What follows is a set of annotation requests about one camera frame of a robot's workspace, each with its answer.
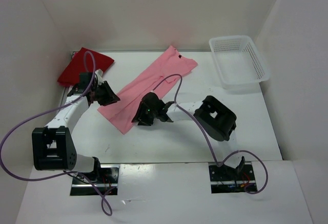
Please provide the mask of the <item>light pink t-shirt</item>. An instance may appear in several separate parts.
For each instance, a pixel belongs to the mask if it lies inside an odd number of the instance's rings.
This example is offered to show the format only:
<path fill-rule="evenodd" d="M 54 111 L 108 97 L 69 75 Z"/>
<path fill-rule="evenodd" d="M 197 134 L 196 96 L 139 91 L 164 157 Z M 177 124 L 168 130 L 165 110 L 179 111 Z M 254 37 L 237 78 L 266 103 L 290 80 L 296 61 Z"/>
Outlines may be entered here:
<path fill-rule="evenodd" d="M 98 112 L 122 134 L 128 133 L 134 126 L 132 119 L 136 115 L 141 99 L 152 90 L 163 98 L 179 81 L 178 76 L 186 76 L 198 63 L 186 58 L 170 46 L 160 57 L 152 62 L 137 78 L 123 87 L 117 94 L 120 101 L 101 106 Z"/>

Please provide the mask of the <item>dark red t-shirt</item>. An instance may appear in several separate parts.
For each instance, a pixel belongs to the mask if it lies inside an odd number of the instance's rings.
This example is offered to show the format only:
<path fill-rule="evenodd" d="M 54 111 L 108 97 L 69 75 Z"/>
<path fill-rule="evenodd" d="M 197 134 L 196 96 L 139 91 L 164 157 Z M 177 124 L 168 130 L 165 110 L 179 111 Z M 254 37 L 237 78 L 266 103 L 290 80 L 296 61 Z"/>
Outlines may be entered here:
<path fill-rule="evenodd" d="M 90 72 L 93 70 L 93 61 L 92 57 L 88 54 L 86 56 L 86 66 L 84 64 L 84 54 L 90 51 L 95 58 L 96 70 L 101 69 L 105 73 L 113 64 L 114 59 L 111 57 L 105 56 L 101 53 L 89 50 L 87 48 L 81 48 L 76 52 L 70 63 L 67 65 L 65 70 L 59 76 L 57 82 L 63 87 L 69 87 L 77 84 L 79 82 L 79 74 L 84 72 Z"/>

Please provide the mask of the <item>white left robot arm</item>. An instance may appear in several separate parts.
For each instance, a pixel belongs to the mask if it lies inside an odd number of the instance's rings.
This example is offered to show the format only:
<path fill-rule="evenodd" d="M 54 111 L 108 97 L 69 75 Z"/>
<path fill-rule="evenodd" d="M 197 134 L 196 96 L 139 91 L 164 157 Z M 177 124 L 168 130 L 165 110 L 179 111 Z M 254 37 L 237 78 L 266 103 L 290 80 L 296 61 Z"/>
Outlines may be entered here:
<path fill-rule="evenodd" d="M 74 171 L 87 173 L 92 180 L 100 177 L 97 157 L 77 153 L 71 133 L 90 105 L 107 106 L 120 101 L 107 81 L 96 81 L 85 96 L 78 84 L 69 92 L 64 107 L 43 128 L 32 132 L 34 167 L 39 171 Z"/>

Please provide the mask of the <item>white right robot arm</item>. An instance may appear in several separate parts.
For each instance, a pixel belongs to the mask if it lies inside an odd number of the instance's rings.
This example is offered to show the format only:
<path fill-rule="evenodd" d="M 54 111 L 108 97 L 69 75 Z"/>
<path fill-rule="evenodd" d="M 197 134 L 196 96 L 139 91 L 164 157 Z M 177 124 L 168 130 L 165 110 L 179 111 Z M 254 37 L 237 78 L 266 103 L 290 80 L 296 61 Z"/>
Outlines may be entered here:
<path fill-rule="evenodd" d="M 177 103 L 176 100 L 165 103 L 155 93 L 146 94 L 140 101 L 132 123 L 138 126 L 151 126 L 154 120 L 173 123 L 181 120 L 192 120 L 203 134 L 215 164 L 222 174 L 233 180 L 241 175 L 245 158 L 237 160 L 237 165 L 226 165 L 226 160 L 219 162 L 216 158 L 210 139 L 218 142 L 229 142 L 236 129 L 236 115 L 213 96 L 206 96 L 202 101 Z"/>

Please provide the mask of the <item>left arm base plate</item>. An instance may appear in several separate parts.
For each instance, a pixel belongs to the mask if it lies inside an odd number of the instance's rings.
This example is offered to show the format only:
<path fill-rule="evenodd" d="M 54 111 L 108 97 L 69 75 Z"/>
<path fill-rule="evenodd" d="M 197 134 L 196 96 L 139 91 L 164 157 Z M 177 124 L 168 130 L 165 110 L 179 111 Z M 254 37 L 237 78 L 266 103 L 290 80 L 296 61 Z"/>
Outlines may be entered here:
<path fill-rule="evenodd" d="M 107 195 L 117 195 L 120 165 L 102 164 L 96 172 L 83 173 L 97 190 Z M 70 174 L 72 179 L 70 196 L 94 196 L 98 193 L 84 176 Z"/>

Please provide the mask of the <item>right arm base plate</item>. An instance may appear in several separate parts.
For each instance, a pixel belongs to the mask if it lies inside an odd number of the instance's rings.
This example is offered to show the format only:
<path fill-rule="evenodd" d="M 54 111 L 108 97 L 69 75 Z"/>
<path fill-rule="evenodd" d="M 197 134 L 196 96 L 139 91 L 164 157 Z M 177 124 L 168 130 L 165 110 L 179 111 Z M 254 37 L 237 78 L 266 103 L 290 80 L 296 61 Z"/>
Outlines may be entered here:
<path fill-rule="evenodd" d="M 258 190 L 251 163 L 244 164 L 239 172 L 228 166 L 209 164 L 209 175 L 212 194 L 242 193 L 245 188 L 249 192 Z"/>

